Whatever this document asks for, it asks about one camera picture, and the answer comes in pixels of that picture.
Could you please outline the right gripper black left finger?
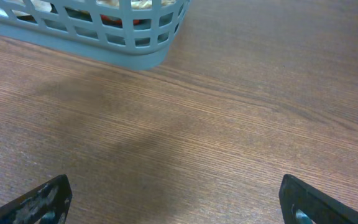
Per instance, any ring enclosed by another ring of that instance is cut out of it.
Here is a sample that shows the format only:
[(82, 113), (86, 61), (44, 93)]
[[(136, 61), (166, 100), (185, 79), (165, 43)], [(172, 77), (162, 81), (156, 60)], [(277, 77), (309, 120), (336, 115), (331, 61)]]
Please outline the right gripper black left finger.
[(65, 224), (72, 197), (67, 175), (58, 175), (1, 206), (0, 224)]

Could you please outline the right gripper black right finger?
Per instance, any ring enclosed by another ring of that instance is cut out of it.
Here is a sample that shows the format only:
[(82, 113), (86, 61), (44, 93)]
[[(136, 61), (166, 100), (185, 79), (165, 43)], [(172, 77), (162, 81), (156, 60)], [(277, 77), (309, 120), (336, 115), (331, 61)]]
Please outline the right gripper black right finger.
[(294, 175), (283, 176), (279, 200), (285, 224), (358, 224), (358, 211)]

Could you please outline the orange noodle packet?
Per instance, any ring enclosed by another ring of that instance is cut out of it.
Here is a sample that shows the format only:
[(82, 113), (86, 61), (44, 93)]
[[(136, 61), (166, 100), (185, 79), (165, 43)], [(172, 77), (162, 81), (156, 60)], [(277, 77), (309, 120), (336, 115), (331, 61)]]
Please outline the orange noodle packet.
[(122, 20), (118, 17), (100, 15), (102, 23), (109, 26), (122, 26)]

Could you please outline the brown white snack bag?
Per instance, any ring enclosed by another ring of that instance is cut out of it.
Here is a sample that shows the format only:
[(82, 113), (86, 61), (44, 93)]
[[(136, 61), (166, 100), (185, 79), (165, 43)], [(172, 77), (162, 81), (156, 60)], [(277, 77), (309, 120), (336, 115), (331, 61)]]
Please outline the brown white snack bag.
[(16, 17), (30, 16), (29, 9), (52, 12), (52, 4), (41, 0), (0, 0), (0, 16), (8, 17), (8, 11)]

